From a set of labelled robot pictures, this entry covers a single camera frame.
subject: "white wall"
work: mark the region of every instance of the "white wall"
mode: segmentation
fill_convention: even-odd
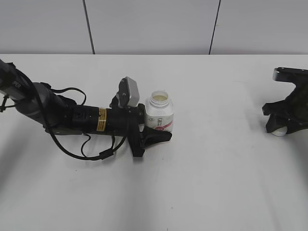
[[[87,0],[96,53],[208,54],[218,0]]]
[[[219,0],[86,0],[98,54],[208,54]],[[211,54],[308,54],[307,0],[222,0]],[[82,0],[2,0],[0,53],[92,53]]]
[[[0,53],[91,53],[81,0],[2,0]]]
[[[212,54],[308,54],[307,0],[222,0]]]

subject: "bottle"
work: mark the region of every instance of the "bottle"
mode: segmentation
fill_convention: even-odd
[[[145,125],[159,131],[172,132],[173,104],[167,92],[154,91],[145,102]]]

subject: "cable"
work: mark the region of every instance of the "cable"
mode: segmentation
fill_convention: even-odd
[[[85,146],[85,144],[86,144],[87,142],[89,142],[89,141],[91,140],[91,136],[90,136],[89,134],[84,134],[84,135],[87,136],[88,139],[82,144],[80,151],[81,151],[81,154],[82,154],[84,157],[87,157],[87,156],[83,153],[83,147]]]
[[[126,132],[125,132],[125,135],[123,136],[123,138],[121,139],[120,143],[112,150],[113,152],[115,152],[116,150],[118,150],[122,144],[124,143],[126,137],[127,137],[127,134],[128,134],[128,125],[129,125],[129,122],[127,120],[127,126],[126,126]]]
[[[49,132],[51,138],[53,139],[53,141],[55,142],[55,144],[61,149],[62,152],[64,152],[65,154],[69,155],[70,157],[73,157],[73,158],[76,158],[76,159],[79,159],[79,160],[91,160],[91,161],[96,161],[96,160],[102,160],[103,159],[103,152],[100,153],[100,155],[98,156],[93,156],[93,157],[87,157],[84,155],[83,153],[83,146],[90,140],[90,138],[82,145],[81,149],[82,149],[82,155],[83,156],[80,156],[80,155],[75,155],[71,152],[69,152],[68,150],[66,150],[61,144],[60,142],[58,141],[58,139],[56,138],[50,124],[49,124],[49,121],[48,121],[48,117],[46,115],[46,112],[45,112],[45,109],[44,109],[44,106],[42,104],[42,101],[40,99],[40,96],[39,96],[39,93],[36,89],[36,87],[34,86],[34,84],[32,83],[32,81],[24,74],[22,73],[21,71],[19,71],[17,69],[18,73],[21,75],[21,77],[29,84],[29,86],[31,87],[33,93],[34,93],[34,96],[37,100],[37,103],[38,103],[38,107],[42,113],[42,116],[43,116],[43,119],[44,119],[44,123],[45,123],[45,126],[46,126],[46,129],[47,131]],[[119,147],[121,147],[121,145],[124,143],[126,137],[127,137],[127,134],[128,134],[128,128],[129,128],[129,121],[127,120],[127,128],[126,128],[126,134],[123,136],[121,142],[117,145],[117,147],[113,148],[114,144],[115,144],[115,136],[114,134],[112,134],[112,146],[111,146],[111,152],[115,152],[117,149],[119,149]]]
[[[73,158],[76,158],[76,159],[79,159],[79,160],[92,160],[92,161],[95,161],[95,160],[100,160],[101,159],[101,156],[94,156],[94,157],[84,157],[84,156],[80,156],[80,155],[75,155],[71,152],[69,152],[68,150],[66,150],[61,144],[60,142],[58,141],[58,139],[56,138],[49,122],[48,122],[48,118],[47,118],[47,115],[46,115],[46,112],[45,112],[45,109],[44,109],[44,106],[42,104],[42,101],[39,97],[39,93],[37,91],[37,89],[35,88],[34,84],[32,83],[32,81],[24,74],[22,73],[21,71],[17,70],[17,72],[21,75],[21,77],[29,84],[29,86],[31,87],[33,93],[34,93],[34,96],[37,100],[37,103],[38,103],[38,106],[39,106],[39,109],[42,113],[42,116],[43,116],[43,119],[44,119],[44,122],[45,122],[45,126],[46,126],[46,129],[47,131],[49,132],[51,138],[53,139],[53,141],[55,142],[55,144],[61,149],[62,152],[64,152],[65,154],[69,155],[70,157],[73,157]]]
[[[84,98],[83,102],[81,103],[81,105],[84,105],[85,102],[86,102],[86,100],[87,100],[87,95],[86,95],[82,90],[80,90],[80,89],[78,89],[78,88],[65,88],[65,89],[61,89],[61,90],[55,90],[55,89],[50,88],[50,90],[51,90],[53,93],[64,93],[64,92],[66,92],[66,91],[68,91],[68,90],[76,90],[76,91],[79,91],[80,93],[82,93],[82,94],[85,96],[85,98]]]

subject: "black cable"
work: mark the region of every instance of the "black cable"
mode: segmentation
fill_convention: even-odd
[[[84,157],[87,157],[84,153],[83,153],[83,147],[86,145],[87,142],[89,142],[91,140],[91,136],[89,134],[84,134],[85,136],[88,137],[88,139],[82,144],[81,148],[80,148],[80,151],[81,151],[81,154],[84,156]]]
[[[53,139],[53,141],[55,142],[55,144],[61,149],[62,152],[64,152],[65,154],[69,155],[70,157],[73,157],[73,158],[76,158],[76,159],[79,159],[79,160],[92,160],[92,161],[95,161],[95,160],[100,160],[101,159],[101,156],[94,156],[94,157],[84,157],[84,156],[80,156],[80,155],[75,155],[71,152],[69,152],[68,150],[66,150],[58,141],[58,139],[56,138],[49,122],[48,122],[48,118],[47,118],[47,115],[46,115],[46,112],[45,112],[45,109],[44,109],[44,106],[42,104],[42,101],[40,99],[40,96],[39,96],[39,93],[37,91],[37,89],[35,88],[34,84],[32,83],[32,81],[24,74],[22,73],[21,71],[18,71],[18,73],[21,75],[21,77],[29,84],[29,86],[31,87],[33,93],[34,93],[34,96],[37,100],[37,103],[38,103],[38,107],[42,113],[42,116],[43,116],[43,119],[44,119],[44,123],[45,123],[45,126],[46,126],[46,129],[47,131],[49,132],[51,138]]]
[[[55,144],[60,148],[60,150],[62,152],[64,152],[65,154],[69,155],[70,157],[73,157],[73,158],[76,158],[76,159],[79,159],[79,160],[91,160],[91,161],[96,161],[96,160],[101,160],[102,159],[102,156],[98,155],[98,156],[93,156],[93,157],[87,157],[83,154],[83,156],[80,156],[80,155],[75,155],[71,152],[69,152],[68,150],[66,150],[61,144],[60,142],[58,141],[58,139],[56,138],[50,124],[49,124],[49,121],[48,121],[48,117],[46,115],[46,112],[45,112],[45,108],[43,106],[43,103],[40,99],[40,96],[39,96],[39,93],[36,89],[36,87],[34,86],[34,84],[32,83],[32,81],[24,74],[22,73],[21,71],[17,70],[18,73],[21,75],[21,77],[29,84],[29,86],[31,87],[33,93],[34,93],[34,96],[37,100],[37,103],[38,103],[38,107],[42,113],[42,116],[43,116],[43,119],[44,119],[44,123],[45,123],[45,126],[46,126],[46,129],[47,131],[49,132],[51,138],[53,139],[53,141],[55,142]],[[112,147],[111,147],[111,151],[114,152],[116,151],[125,141],[126,137],[127,137],[127,134],[128,134],[128,126],[129,126],[129,121],[127,120],[127,128],[126,128],[126,134],[123,136],[121,142],[117,145],[117,147],[113,148],[114,146],[114,143],[115,143],[115,136],[112,135]]]
[[[123,138],[121,139],[120,143],[112,150],[112,152],[115,152],[116,150],[118,150],[122,144],[124,143],[126,137],[127,137],[127,134],[128,134],[128,125],[129,125],[129,122],[127,120],[127,126],[126,126],[126,132],[125,132],[125,135],[123,136]]]
[[[215,34],[215,29],[216,29],[216,23],[217,23],[217,19],[218,19],[218,13],[219,13],[219,9],[220,9],[220,4],[221,4],[221,0],[219,0],[219,3],[218,3],[216,19],[215,19],[215,24],[214,24],[214,29],[213,29],[212,39],[211,39],[211,45],[210,45],[210,49],[208,51],[208,54],[211,54],[211,51],[212,51],[212,45],[213,45],[213,40],[214,40],[214,34]]]
[[[76,90],[76,91],[79,91],[80,93],[82,93],[83,95],[84,95],[84,100],[83,100],[83,102],[81,103],[81,105],[84,105],[85,104],[85,102],[86,102],[86,100],[87,100],[87,95],[82,91],[82,90],[80,90],[80,89],[78,89],[78,88],[65,88],[65,89],[61,89],[61,90],[56,90],[56,89],[52,89],[52,88],[50,88],[50,90],[52,91],[52,92],[54,92],[54,93],[57,93],[57,94],[59,94],[59,93],[64,93],[64,92],[66,92],[66,91],[68,91],[68,90]]]

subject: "yellow label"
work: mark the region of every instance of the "yellow label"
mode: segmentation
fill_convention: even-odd
[[[100,116],[98,117],[98,122],[97,122],[97,131],[105,131],[106,127],[106,120],[107,120],[107,110],[106,108],[99,108],[100,111]]]

